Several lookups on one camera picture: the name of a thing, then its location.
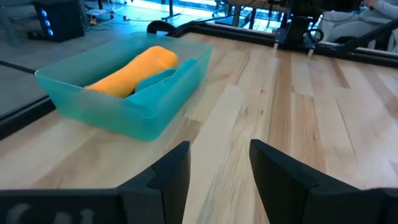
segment table leg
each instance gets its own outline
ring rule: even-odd
[[[173,18],[174,16],[179,16],[181,13],[174,14],[173,13],[173,0],[169,0],[169,16],[162,17],[162,20],[167,22],[168,19]]]
[[[282,22],[280,23],[280,27],[285,27],[287,25],[287,13],[284,12],[284,16],[282,18]]]
[[[256,19],[256,12],[257,9],[255,8],[253,8],[253,10],[251,11],[249,29],[253,29],[254,20]]]
[[[230,15],[232,15],[232,5],[230,5],[230,4],[228,4],[228,8],[226,8],[226,12],[225,12],[225,15],[227,16],[230,16]]]
[[[102,0],[98,0],[98,8],[99,9],[104,9],[104,7],[102,5]]]
[[[232,21],[232,26],[238,27],[239,26],[239,18],[241,16],[241,6],[235,6],[234,9],[234,18]]]

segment wood grain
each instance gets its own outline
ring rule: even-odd
[[[292,89],[290,63],[290,54],[280,52],[268,138],[268,144],[288,154],[290,152],[290,93]]]
[[[292,53],[292,91],[313,96],[310,71],[305,54]]]
[[[292,141],[290,155],[320,171],[325,171],[314,100],[292,93]]]
[[[204,206],[206,195],[220,176],[220,165],[228,158],[230,134],[242,103],[240,89],[228,85],[191,146],[191,182],[186,205],[190,209],[185,211],[184,223],[206,223],[212,214],[213,209]]]
[[[0,142],[0,189],[115,187],[189,140],[183,222],[269,223],[251,171],[252,138],[361,189],[398,186],[396,70],[183,38],[211,44],[213,54],[206,81],[158,139],[136,141],[55,111]]]

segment wooden table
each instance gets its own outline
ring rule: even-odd
[[[53,112],[0,142],[1,189],[116,187],[192,143],[184,223],[267,223],[249,161],[258,138],[356,187],[397,187],[398,74],[199,34],[206,82],[158,140]]]

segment plastic bin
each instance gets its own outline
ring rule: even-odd
[[[136,55],[159,45],[175,52],[181,65],[195,64],[156,100],[117,98],[83,87],[122,68]],[[36,71],[40,86],[61,114],[141,141],[156,139],[204,80],[211,47],[208,44],[146,33],[134,33]]]

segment white sleeve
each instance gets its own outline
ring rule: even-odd
[[[379,11],[381,14],[390,17],[391,19],[398,18],[398,6],[394,6],[382,0],[378,0],[376,5],[374,5],[374,9]]]

